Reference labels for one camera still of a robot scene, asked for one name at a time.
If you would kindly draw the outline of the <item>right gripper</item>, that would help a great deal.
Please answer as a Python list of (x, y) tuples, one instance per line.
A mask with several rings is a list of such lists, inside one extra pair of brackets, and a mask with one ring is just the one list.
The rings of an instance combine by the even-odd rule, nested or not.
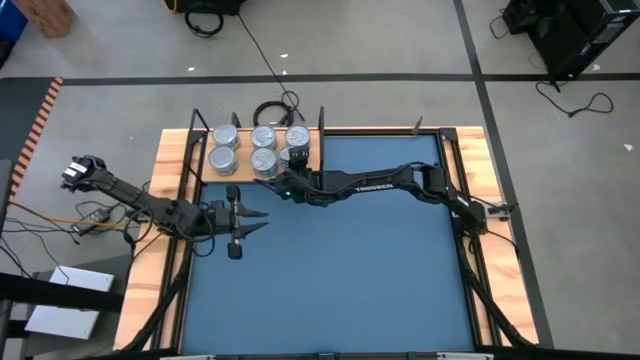
[(254, 178), (254, 182), (261, 184), (267, 190), (278, 194), (283, 200), (294, 203), (306, 203), (321, 206), (321, 172), (313, 170), (285, 171), (269, 179)]

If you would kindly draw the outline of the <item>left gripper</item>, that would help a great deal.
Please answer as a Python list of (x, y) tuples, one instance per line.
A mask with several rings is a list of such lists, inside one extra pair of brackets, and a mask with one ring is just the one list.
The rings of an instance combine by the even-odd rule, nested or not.
[(243, 257), (241, 239), (245, 239), (249, 234), (267, 226), (268, 222), (239, 225), (237, 215), (245, 218), (259, 218), (268, 216), (268, 213), (251, 210), (240, 204), (240, 189), (237, 185), (229, 185), (226, 188), (226, 198), (230, 207), (229, 221), (231, 227), (231, 241), (227, 245), (227, 254), (230, 259), (241, 259)]

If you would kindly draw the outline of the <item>teal yellowfin tuna can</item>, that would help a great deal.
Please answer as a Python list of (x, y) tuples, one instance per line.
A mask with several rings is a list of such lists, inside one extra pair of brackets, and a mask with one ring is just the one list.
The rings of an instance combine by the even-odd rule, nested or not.
[(269, 148), (257, 148), (250, 156), (250, 163), (254, 173), (262, 178), (274, 177), (279, 169), (279, 159)]
[(250, 139), (256, 149), (266, 148), (275, 150), (277, 148), (277, 133), (270, 125), (258, 125), (254, 127), (251, 131)]

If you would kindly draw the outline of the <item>green white tuna can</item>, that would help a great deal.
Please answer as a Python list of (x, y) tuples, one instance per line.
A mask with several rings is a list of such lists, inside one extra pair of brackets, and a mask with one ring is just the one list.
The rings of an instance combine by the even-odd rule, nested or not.
[(236, 150), (240, 145), (238, 129), (233, 124), (221, 124), (212, 131), (212, 140), (216, 147)]
[(208, 160), (213, 171), (220, 176), (231, 176), (238, 167), (235, 151), (226, 146), (215, 147)]

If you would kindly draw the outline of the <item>light wooden shelf board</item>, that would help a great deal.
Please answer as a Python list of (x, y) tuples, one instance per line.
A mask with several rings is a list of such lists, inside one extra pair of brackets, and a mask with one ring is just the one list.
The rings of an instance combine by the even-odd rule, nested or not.
[[(238, 129), (238, 136), (240, 139), (240, 145), (236, 149), (237, 169), (234, 174), (229, 176), (222, 176), (217, 174), (209, 161), (209, 154), (215, 148), (215, 142), (211, 134), (207, 135), (206, 150), (203, 160), (203, 170), (201, 179), (205, 183), (246, 183), (252, 182), (256, 177), (250, 157), (254, 150), (251, 141), (252, 128)], [(320, 169), (320, 133), (316, 128), (310, 129), (310, 153), (307, 165), (313, 170)]]

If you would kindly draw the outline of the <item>blue table mat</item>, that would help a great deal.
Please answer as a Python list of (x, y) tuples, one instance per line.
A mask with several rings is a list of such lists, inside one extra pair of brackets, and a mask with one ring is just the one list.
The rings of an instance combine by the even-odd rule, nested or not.
[(470, 321), (446, 207), (401, 190), (327, 207), (280, 199), (258, 184), (262, 212), (243, 256), (227, 238), (198, 247), (186, 354), (469, 350)]

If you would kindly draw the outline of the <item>black bag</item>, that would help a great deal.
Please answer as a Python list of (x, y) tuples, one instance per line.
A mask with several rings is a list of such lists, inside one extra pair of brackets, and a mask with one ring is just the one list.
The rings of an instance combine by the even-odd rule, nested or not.
[(211, 13), (237, 15), (247, 0), (164, 0), (169, 10), (177, 13)]

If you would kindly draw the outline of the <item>white flat panel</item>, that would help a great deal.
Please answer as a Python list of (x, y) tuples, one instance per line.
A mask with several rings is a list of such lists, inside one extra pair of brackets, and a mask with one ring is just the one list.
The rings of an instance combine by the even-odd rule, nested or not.
[[(71, 285), (101, 292), (109, 291), (114, 280), (115, 276), (111, 274), (67, 266), (57, 266), (48, 278), (50, 283)], [(95, 310), (76, 310), (37, 305), (27, 321), (26, 330), (87, 340), (93, 332), (98, 316), (99, 312)]]

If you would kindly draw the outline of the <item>black metal beam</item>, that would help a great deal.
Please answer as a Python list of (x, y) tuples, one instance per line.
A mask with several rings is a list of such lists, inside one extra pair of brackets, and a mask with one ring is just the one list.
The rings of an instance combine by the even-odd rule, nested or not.
[(118, 313), (124, 296), (0, 273), (0, 300)]

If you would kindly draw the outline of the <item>black computer case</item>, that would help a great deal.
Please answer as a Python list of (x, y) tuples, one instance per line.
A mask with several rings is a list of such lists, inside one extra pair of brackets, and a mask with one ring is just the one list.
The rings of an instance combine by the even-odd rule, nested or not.
[(550, 77), (572, 80), (639, 18), (640, 0), (549, 0), (529, 36)]
[(509, 0), (502, 19), (510, 34), (520, 34), (528, 30), (538, 20), (537, 0)]

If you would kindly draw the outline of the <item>blue plastic bin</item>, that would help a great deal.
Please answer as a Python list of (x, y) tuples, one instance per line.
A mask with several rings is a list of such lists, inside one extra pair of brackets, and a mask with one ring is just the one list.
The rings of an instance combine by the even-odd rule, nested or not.
[(17, 42), (26, 24), (27, 19), (11, 0), (0, 0), (0, 40)]

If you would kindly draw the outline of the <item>black metal shelf frame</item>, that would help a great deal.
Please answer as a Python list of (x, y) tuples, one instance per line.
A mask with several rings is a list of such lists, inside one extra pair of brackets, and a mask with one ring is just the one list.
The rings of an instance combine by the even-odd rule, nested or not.
[[(323, 167), (323, 146), (324, 146), (324, 123), (323, 119), (321, 119), (319, 126), (316, 127), (307, 127), (309, 130), (312, 128), (316, 128), (320, 133), (320, 169)], [(203, 116), (199, 112), (198, 109), (194, 108), (191, 123), (187, 130), (187, 140), (186, 147), (184, 153), (183, 163), (183, 173), (186, 173), (187, 179), (195, 180), (199, 183), (205, 183), (201, 179), (202, 170), (203, 170), (203, 160), (206, 150), (207, 143), (207, 135), (211, 134), (214, 129), (214, 126), (208, 125), (204, 120)], [(279, 154), (279, 151), (284, 148), (287, 144), (285, 142), (285, 131), (287, 128), (284, 127), (275, 127), (277, 133), (277, 150), (276, 154)]]

